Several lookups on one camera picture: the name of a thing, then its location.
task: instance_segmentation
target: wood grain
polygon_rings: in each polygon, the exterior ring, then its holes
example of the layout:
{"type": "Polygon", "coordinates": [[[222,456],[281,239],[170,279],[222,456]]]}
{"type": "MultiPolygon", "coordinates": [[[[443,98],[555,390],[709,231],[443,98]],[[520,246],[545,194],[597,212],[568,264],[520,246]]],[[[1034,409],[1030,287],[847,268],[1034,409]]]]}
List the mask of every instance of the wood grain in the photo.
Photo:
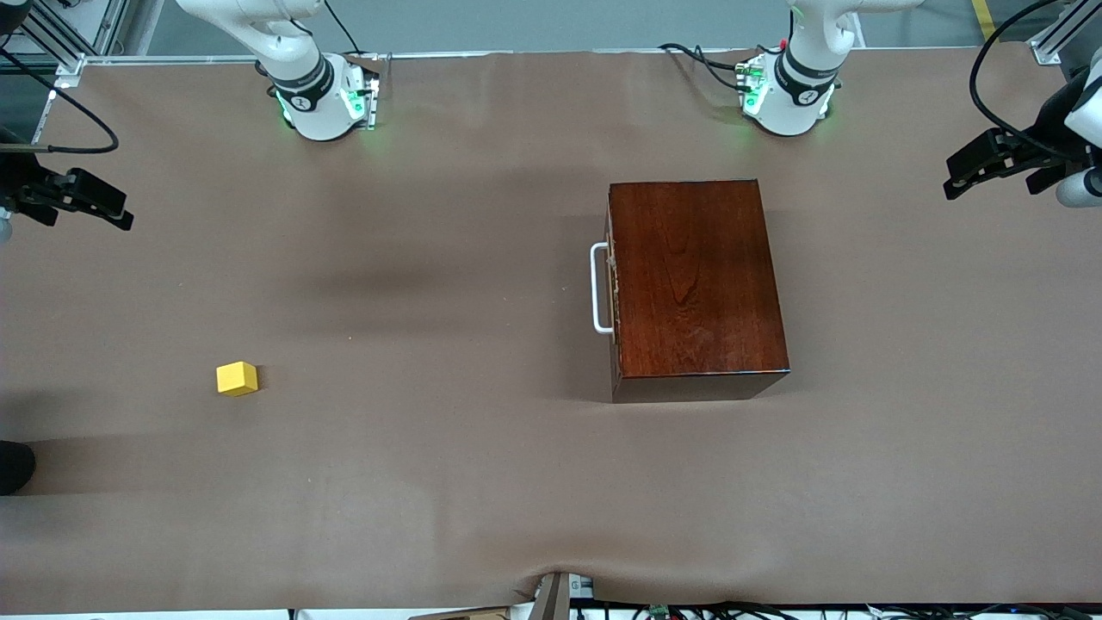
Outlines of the wood grain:
{"type": "Polygon", "coordinates": [[[757,181],[609,191],[625,379],[788,370],[757,181]]]}

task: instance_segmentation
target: wooden box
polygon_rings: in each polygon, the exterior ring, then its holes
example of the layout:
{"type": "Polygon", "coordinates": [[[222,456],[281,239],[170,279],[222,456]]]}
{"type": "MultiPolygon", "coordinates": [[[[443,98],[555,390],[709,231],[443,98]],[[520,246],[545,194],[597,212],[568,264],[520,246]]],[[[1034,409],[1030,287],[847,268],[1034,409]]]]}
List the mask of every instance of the wooden box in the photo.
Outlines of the wooden box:
{"type": "Polygon", "coordinates": [[[606,241],[614,402],[750,399],[788,374],[757,181],[612,185],[606,241]]]}

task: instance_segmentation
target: black cable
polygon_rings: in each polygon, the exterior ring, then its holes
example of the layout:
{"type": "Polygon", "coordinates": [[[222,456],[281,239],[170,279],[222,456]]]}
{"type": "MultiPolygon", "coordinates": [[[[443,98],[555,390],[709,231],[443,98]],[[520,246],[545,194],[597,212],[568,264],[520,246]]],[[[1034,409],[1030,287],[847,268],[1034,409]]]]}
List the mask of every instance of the black cable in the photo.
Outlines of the black cable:
{"type": "Polygon", "coordinates": [[[714,66],[715,68],[735,70],[735,65],[728,65],[726,63],[721,63],[719,61],[705,58],[703,55],[698,55],[696,52],[690,50],[689,47],[685,47],[680,43],[665,43],[662,45],[659,45],[658,48],[666,50],[667,52],[669,52],[670,50],[677,50],[678,52],[681,52],[682,54],[689,56],[690,58],[696,61],[698,63],[704,63],[714,66]]]}
{"type": "Polygon", "coordinates": [[[359,48],[359,45],[356,43],[356,40],[352,37],[352,33],[348,32],[348,29],[345,28],[344,22],[341,21],[341,18],[337,17],[337,12],[334,11],[333,7],[329,6],[329,0],[325,0],[325,8],[329,11],[329,14],[333,15],[333,21],[337,22],[337,25],[341,26],[342,31],[344,31],[345,36],[348,37],[348,43],[352,43],[353,52],[356,54],[363,54],[364,51],[359,48]]]}
{"type": "Polygon", "coordinates": [[[1052,146],[1050,146],[1050,145],[1048,145],[1048,144],[1046,144],[1046,143],[1044,143],[1044,142],[1041,142],[1041,141],[1033,138],[1033,137],[1030,137],[1025,131],[1022,131],[1020,129],[1017,129],[1016,127],[1014,127],[1009,122],[1006,122],[1005,120],[1003,120],[1002,118],[1000,118],[998,116],[996,116],[995,112],[991,111],[991,109],[987,108],[987,106],[983,102],[983,99],[980,98],[980,91],[976,89],[976,85],[975,85],[976,78],[980,75],[980,66],[983,65],[983,59],[987,57],[987,52],[991,51],[991,47],[995,44],[995,41],[1000,37],[1000,35],[1002,35],[1004,32],[1006,32],[1006,30],[1008,28],[1011,28],[1012,25],[1014,25],[1015,23],[1017,23],[1017,21],[1020,20],[1022,18],[1028,15],[1029,13],[1031,13],[1031,12],[1034,12],[1034,11],[1040,9],[1040,8],[1047,7],[1047,6],[1049,6],[1049,4],[1054,3],[1054,2],[1057,2],[1057,1],[1059,1],[1059,0],[1038,0],[1037,2],[1034,2],[1033,4],[1029,4],[1025,9],[1022,9],[1017,13],[1014,13],[1013,15],[1011,15],[1009,19],[1007,19],[1005,22],[1003,22],[1002,25],[1000,25],[998,28],[996,28],[995,32],[992,32],[991,36],[988,36],[987,40],[984,41],[983,47],[980,47],[980,53],[976,55],[975,62],[972,64],[972,73],[969,75],[969,78],[968,78],[968,89],[969,89],[969,94],[972,95],[972,104],[976,107],[976,109],[980,110],[980,112],[983,113],[983,116],[987,117],[987,120],[994,122],[995,124],[997,124],[1001,129],[1003,129],[1007,133],[1011,133],[1011,134],[1017,137],[1018,139],[1020,139],[1020,140],[1025,141],[1025,142],[1029,143],[1034,148],[1039,149],[1039,150],[1044,151],[1045,153],[1048,153],[1048,154],[1050,154],[1052,156],[1057,156],[1057,157],[1060,157],[1060,159],[1067,159],[1067,160],[1070,160],[1070,161],[1076,161],[1076,160],[1080,159],[1081,155],[1069,155],[1067,153],[1062,153],[1062,152],[1054,149],[1052,146]]]}
{"type": "Polygon", "coordinates": [[[43,86],[45,86],[46,88],[48,88],[51,93],[56,93],[58,97],[65,99],[66,101],[69,102],[69,105],[72,105],[76,109],[78,109],[82,112],[84,112],[85,116],[87,116],[88,118],[91,119],[93,122],[95,122],[96,124],[98,124],[99,128],[102,129],[104,132],[107,133],[107,135],[111,139],[111,143],[110,144],[108,144],[106,146],[94,146],[94,148],[88,148],[88,146],[55,146],[53,144],[47,144],[46,145],[46,152],[51,152],[51,153],[74,153],[74,154],[98,154],[98,153],[109,153],[109,152],[114,151],[115,149],[119,148],[119,137],[115,134],[115,131],[112,131],[111,128],[108,127],[106,122],[104,122],[102,120],[100,120],[100,118],[98,116],[96,116],[95,113],[93,113],[91,110],[89,110],[88,108],[86,108],[83,105],[80,105],[80,101],[77,101],[73,97],[69,97],[65,93],[65,90],[60,89],[56,86],[54,86],[53,84],[51,84],[51,83],[46,81],[45,79],[43,79],[42,76],[40,76],[39,74],[36,74],[33,70],[31,70],[31,68],[29,66],[24,65],[22,62],[20,62],[19,58],[17,58],[15,56],[11,55],[11,53],[8,52],[7,50],[0,47],[0,55],[2,55],[3,57],[8,58],[8,62],[10,62],[11,64],[13,64],[17,67],[19,67],[20,70],[22,70],[26,75],[30,75],[31,77],[33,77],[35,81],[37,81],[39,84],[42,84],[43,86]]]}
{"type": "Polygon", "coordinates": [[[727,81],[726,79],[720,77],[720,74],[715,73],[716,68],[724,70],[735,70],[735,65],[728,65],[726,63],[721,63],[709,58],[707,56],[704,55],[704,50],[702,50],[700,45],[696,45],[696,47],[690,51],[689,47],[685,47],[684,45],[681,45],[679,43],[666,43],[659,45],[658,48],[666,51],[678,50],[679,52],[683,52],[690,58],[696,61],[698,63],[702,63],[704,67],[707,68],[707,73],[711,73],[712,77],[714,77],[720,84],[723,84],[727,88],[738,90],[739,93],[750,91],[749,86],[744,86],[742,84],[732,84],[731,81],[727,81]]]}
{"type": "Polygon", "coordinates": [[[749,93],[750,91],[750,87],[749,86],[744,86],[742,84],[732,84],[732,83],[727,81],[726,79],[720,77],[720,74],[715,73],[715,69],[712,68],[712,63],[710,63],[707,61],[707,57],[704,56],[704,51],[700,48],[700,45],[696,45],[696,50],[695,51],[696,51],[698,54],[700,54],[700,57],[704,58],[704,67],[707,68],[707,73],[711,73],[712,77],[714,77],[720,84],[723,84],[727,88],[732,88],[732,89],[738,90],[739,93],[749,93]]]}
{"type": "Polygon", "coordinates": [[[311,32],[306,26],[302,25],[302,23],[300,23],[299,20],[290,20],[290,21],[291,21],[291,25],[293,25],[294,28],[298,28],[299,30],[301,30],[302,32],[305,32],[310,36],[314,35],[314,33],[311,32]]]}

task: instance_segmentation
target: box handle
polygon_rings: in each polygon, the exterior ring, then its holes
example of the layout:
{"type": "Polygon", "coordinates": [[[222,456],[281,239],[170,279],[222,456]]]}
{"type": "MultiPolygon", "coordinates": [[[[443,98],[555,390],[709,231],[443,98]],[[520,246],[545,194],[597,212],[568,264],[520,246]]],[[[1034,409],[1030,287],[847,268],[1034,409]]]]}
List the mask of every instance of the box handle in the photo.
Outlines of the box handle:
{"type": "Polygon", "coordinates": [[[608,241],[593,243],[590,248],[590,296],[593,300],[593,329],[597,334],[608,336],[613,334],[612,328],[601,325],[601,306],[597,303],[597,251],[608,251],[608,241]]]}

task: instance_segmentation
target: brown paper tablecloth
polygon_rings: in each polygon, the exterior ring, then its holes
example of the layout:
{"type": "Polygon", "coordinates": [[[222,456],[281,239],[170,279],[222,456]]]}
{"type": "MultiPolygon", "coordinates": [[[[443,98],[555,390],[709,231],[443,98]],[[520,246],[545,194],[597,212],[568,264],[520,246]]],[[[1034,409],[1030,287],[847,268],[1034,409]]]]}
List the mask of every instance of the brown paper tablecloth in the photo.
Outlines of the brown paper tablecloth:
{"type": "MultiPolygon", "coordinates": [[[[89,67],[119,151],[43,156],[134,229],[0,253],[4,612],[1102,597],[1102,216],[957,202],[972,50],[855,52],[798,139],[683,56],[396,61],[377,131],[310,143],[248,65],[89,67]],[[608,184],[758,177],[792,376],[614,406],[586,251],[608,184]],[[214,369],[263,391],[215,394],[214,369]]],[[[1028,124],[1061,84],[983,78],[1028,124]]],[[[63,102],[46,140],[97,143],[63,102]]]]}

